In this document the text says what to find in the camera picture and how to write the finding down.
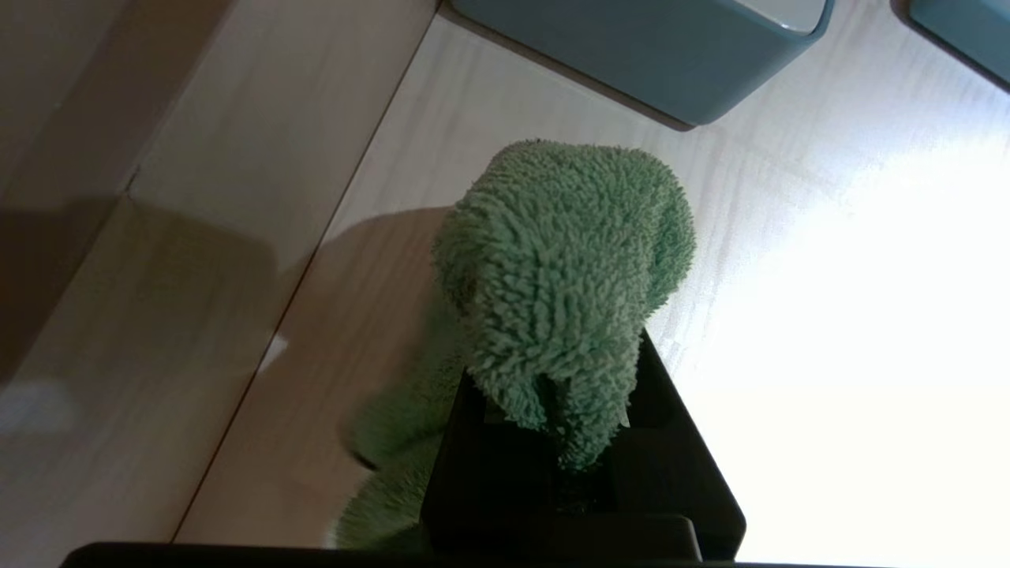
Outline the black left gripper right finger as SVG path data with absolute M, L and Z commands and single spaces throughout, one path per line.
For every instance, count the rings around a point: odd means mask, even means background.
M 703 558 L 734 558 L 746 515 L 642 332 L 627 428 L 608 449 L 621 510 L 692 520 Z

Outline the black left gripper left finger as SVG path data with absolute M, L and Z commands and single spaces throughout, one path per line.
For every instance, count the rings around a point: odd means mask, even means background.
M 544 523 L 553 518 L 552 442 L 488 420 L 490 405 L 462 374 L 420 514 L 433 547 L 544 546 Z

